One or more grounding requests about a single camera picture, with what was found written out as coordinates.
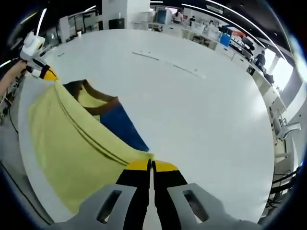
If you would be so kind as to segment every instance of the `human hand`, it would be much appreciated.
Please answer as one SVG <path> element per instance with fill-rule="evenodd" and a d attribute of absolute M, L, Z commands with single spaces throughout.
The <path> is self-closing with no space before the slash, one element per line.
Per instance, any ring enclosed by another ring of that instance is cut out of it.
<path fill-rule="evenodd" d="M 15 65 L 13 65 L 6 74 L 8 74 L 11 78 L 16 78 L 21 75 L 21 72 L 26 68 L 27 63 L 25 61 L 18 61 Z"/>

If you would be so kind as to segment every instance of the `ceiling light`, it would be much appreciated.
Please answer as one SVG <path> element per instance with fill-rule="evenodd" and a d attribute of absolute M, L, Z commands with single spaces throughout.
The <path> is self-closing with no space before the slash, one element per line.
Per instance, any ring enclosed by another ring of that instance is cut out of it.
<path fill-rule="evenodd" d="M 24 23 L 25 21 L 29 20 L 30 18 L 32 18 L 34 15 L 37 14 L 37 11 L 35 13 L 32 13 L 29 17 L 27 17 L 26 19 L 24 19 L 20 24 Z"/>
<path fill-rule="evenodd" d="M 187 5 L 187 4 L 182 4 L 182 5 L 183 6 L 188 6 L 188 7 L 191 7 L 191 8 L 195 8 L 195 9 L 198 9 L 198 10 L 206 11 L 206 12 L 214 14 L 214 15 L 220 17 L 220 18 L 223 18 L 224 20 L 230 22 L 231 24 L 233 24 L 233 25 L 237 26 L 238 28 L 240 28 L 241 30 L 245 31 L 245 33 L 249 34 L 249 36 L 251 36 L 255 41 L 257 41 L 263 48 L 265 48 L 264 44 L 261 41 L 259 41 L 256 37 L 254 37 L 254 35 L 252 35 L 250 32 L 248 32 L 246 29 L 244 29 L 240 25 L 238 25 L 238 24 L 234 23 L 233 21 L 229 20 L 228 18 L 225 18 L 225 17 L 223 17 L 223 16 L 221 16 L 221 15 L 219 15 L 217 13 L 214 13 L 214 12 L 211 12 L 211 11 L 208 11 L 208 10 L 205 10 L 203 8 L 196 7 L 196 6 L 191 6 L 191 5 Z"/>
<path fill-rule="evenodd" d="M 45 16 L 47 8 L 44 8 L 42 15 L 40 16 L 39 22 L 38 22 L 38 27 L 37 27 L 37 31 L 36 31 L 36 36 L 38 36 L 39 30 L 40 30 L 40 26 L 42 24 L 43 18 Z"/>
<path fill-rule="evenodd" d="M 214 3 L 218 6 L 221 6 L 229 11 L 231 11 L 232 13 L 235 13 L 236 15 L 240 16 L 241 18 L 243 18 L 245 21 L 247 21 L 248 23 L 250 23 L 251 25 L 253 25 L 257 30 L 259 30 L 272 44 L 273 46 L 278 50 L 278 52 L 281 54 L 281 56 L 285 59 L 285 56 L 283 55 L 282 51 L 278 48 L 278 46 L 273 42 L 272 39 L 270 39 L 270 37 L 265 33 L 263 32 L 258 26 L 256 26 L 251 20 L 249 20 L 248 18 L 244 17 L 243 15 L 239 14 L 238 12 L 234 11 L 233 9 L 227 7 L 227 6 L 224 6 L 220 3 L 217 3 L 215 1 L 212 1 L 212 0 L 205 0 L 205 1 L 208 1 L 208 2 L 211 2 L 211 3 Z"/>
<path fill-rule="evenodd" d="M 12 61 L 12 60 L 8 60 L 8 61 L 4 62 L 3 64 L 0 65 L 0 68 L 3 67 L 3 66 L 5 66 L 6 64 L 9 64 L 11 61 Z"/>
<path fill-rule="evenodd" d="M 88 12 L 88 11 L 90 11 L 91 9 L 94 9 L 96 7 L 96 5 L 95 6 L 92 6 L 92 7 L 90 7 L 90 8 L 88 8 L 88 9 L 86 9 L 84 12 Z"/>

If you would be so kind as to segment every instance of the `white tabletop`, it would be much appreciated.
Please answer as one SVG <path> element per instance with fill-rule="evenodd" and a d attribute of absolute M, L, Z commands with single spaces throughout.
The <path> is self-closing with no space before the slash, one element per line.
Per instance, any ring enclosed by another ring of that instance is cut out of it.
<path fill-rule="evenodd" d="M 118 96 L 157 159 L 176 165 L 231 216 L 259 220 L 271 189 L 274 148 L 266 106 L 247 72 L 192 41 L 142 30 L 83 34 L 51 51 L 48 63 L 62 83 L 88 79 L 97 90 Z M 23 91 L 42 91 L 36 88 L 27 84 Z M 20 104 L 35 100 L 24 96 Z M 25 121 L 22 109 L 19 119 Z M 29 140 L 21 140 L 38 199 L 55 221 L 64 221 L 67 210 L 29 157 L 34 153 L 29 147 L 25 153 Z"/>

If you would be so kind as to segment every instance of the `folded garment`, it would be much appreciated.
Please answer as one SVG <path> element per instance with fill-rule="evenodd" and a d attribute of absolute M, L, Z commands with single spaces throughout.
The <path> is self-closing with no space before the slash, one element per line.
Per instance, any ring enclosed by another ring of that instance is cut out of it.
<path fill-rule="evenodd" d="M 128 117 L 118 97 L 93 89 L 86 80 L 70 82 L 64 87 L 93 116 L 118 138 L 136 150 L 149 151 Z"/>
<path fill-rule="evenodd" d="M 73 214 L 95 191 L 114 184 L 126 165 L 154 157 L 130 147 L 100 124 L 59 80 L 31 106 L 28 119 L 38 162 Z"/>

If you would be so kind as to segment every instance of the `white table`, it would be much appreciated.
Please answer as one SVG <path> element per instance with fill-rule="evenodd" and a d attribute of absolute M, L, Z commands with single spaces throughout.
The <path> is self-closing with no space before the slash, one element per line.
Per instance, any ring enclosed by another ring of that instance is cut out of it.
<path fill-rule="evenodd" d="M 157 159 L 176 165 L 231 216 L 259 220 L 272 184 L 274 148 L 266 106 L 247 72 L 192 41 L 142 30 L 83 34 L 50 51 L 48 63 L 62 83 L 88 79 L 118 96 Z M 65 221 L 71 214 L 37 163 L 26 121 L 27 108 L 48 83 L 27 81 L 19 108 L 24 166 L 48 214 Z"/>

